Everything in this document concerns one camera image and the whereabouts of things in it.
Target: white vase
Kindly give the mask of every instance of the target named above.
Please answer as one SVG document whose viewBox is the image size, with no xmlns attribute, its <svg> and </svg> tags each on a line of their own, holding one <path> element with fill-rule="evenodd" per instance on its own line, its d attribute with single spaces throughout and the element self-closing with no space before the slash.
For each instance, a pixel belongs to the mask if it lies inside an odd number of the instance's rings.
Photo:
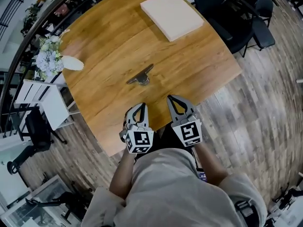
<svg viewBox="0 0 303 227">
<path fill-rule="evenodd" d="M 62 63 L 64 65 L 64 68 L 70 69 L 70 70 L 82 70 L 84 67 L 84 63 L 80 60 L 78 60 L 75 57 L 64 55 L 62 58 Z"/>
</svg>

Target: beige shirt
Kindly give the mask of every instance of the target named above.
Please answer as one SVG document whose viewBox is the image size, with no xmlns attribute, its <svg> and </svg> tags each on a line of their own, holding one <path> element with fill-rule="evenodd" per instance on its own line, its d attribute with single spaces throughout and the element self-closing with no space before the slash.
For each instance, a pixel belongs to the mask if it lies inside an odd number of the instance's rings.
<svg viewBox="0 0 303 227">
<path fill-rule="evenodd" d="M 97 188 L 82 227 L 246 226 L 237 201 L 254 204 L 260 226 L 267 209 L 245 174 L 226 177 L 219 187 L 201 181 L 194 158 L 185 150 L 166 148 L 141 157 L 134 165 L 126 200 Z"/>
</svg>

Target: wooden floor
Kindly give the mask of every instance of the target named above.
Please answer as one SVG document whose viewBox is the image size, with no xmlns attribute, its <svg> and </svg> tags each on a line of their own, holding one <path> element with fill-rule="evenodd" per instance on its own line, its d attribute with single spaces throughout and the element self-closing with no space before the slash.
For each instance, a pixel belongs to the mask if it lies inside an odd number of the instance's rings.
<svg viewBox="0 0 303 227">
<path fill-rule="evenodd" d="M 197 107 L 204 140 L 230 172 L 248 174 L 267 204 L 281 186 L 296 183 L 303 163 L 303 98 L 295 82 L 303 78 L 303 22 L 287 0 L 277 1 L 269 27 L 276 45 L 250 48 L 244 59 L 235 54 L 243 73 Z M 83 189 L 109 186 L 121 154 L 107 157 L 81 115 L 75 120 L 59 130 L 68 145 L 55 141 L 21 167 L 33 189 L 43 172 Z"/>
</svg>

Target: desk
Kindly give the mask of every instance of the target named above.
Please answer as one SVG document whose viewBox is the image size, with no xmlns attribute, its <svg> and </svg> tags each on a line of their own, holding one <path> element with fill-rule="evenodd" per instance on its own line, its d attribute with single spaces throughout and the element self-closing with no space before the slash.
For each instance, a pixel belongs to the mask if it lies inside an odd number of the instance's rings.
<svg viewBox="0 0 303 227">
<path fill-rule="evenodd" d="M 241 73 L 214 29 L 204 25 L 169 42 L 141 10 L 145 0 L 103 0 L 70 27 L 61 51 L 84 62 L 82 71 L 63 70 L 66 83 L 89 128 L 104 151 L 125 145 L 118 133 L 125 112 L 148 106 L 150 126 L 171 121 L 168 94 L 198 104 Z M 126 82 L 150 64 L 149 85 Z"/>
</svg>

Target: metal clip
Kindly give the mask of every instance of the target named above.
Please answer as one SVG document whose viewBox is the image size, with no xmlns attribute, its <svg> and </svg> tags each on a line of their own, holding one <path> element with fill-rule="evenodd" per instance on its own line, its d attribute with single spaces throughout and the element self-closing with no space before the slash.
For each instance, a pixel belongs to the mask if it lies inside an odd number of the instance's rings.
<svg viewBox="0 0 303 227">
<path fill-rule="evenodd" d="M 141 86 L 146 86 L 149 84 L 150 80 L 147 76 L 147 73 L 153 68 L 153 64 L 149 65 L 142 71 L 140 71 L 137 75 L 135 75 L 133 78 L 129 79 L 126 84 L 131 84 L 133 82 L 139 82 Z"/>
</svg>

